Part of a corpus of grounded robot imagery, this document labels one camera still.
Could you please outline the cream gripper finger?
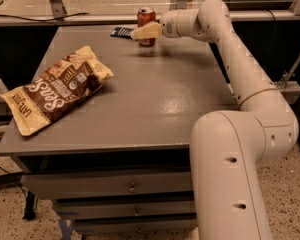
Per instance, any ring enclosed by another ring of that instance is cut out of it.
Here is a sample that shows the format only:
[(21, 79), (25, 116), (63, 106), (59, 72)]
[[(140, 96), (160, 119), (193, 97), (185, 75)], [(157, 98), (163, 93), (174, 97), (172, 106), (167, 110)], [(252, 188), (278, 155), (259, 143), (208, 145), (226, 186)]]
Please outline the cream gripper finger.
[(162, 34), (162, 27), (157, 22), (149, 22), (144, 26), (134, 29), (130, 33), (133, 40), (157, 38)]

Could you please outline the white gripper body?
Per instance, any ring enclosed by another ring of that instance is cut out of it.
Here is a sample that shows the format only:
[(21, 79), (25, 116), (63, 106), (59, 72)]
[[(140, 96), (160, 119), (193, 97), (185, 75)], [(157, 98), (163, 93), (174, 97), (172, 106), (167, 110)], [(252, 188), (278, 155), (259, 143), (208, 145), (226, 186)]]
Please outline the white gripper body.
[(161, 15), (160, 24), (162, 27), (162, 33), (168, 38), (178, 38), (179, 34), (177, 31), (177, 16), (178, 10), (168, 11)]

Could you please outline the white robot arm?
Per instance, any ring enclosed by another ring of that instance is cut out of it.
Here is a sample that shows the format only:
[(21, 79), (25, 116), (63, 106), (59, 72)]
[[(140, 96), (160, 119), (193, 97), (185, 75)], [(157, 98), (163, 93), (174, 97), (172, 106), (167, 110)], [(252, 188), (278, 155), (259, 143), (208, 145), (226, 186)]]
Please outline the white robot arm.
[(256, 165), (292, 150), (299, 125), (277, 86), (236, 34), (221, 0), (164, 13), (135, 40), (191, 37), (217, 46), (238, 108), (194, 124), (191, 175), (200, 240), (272, 240)]

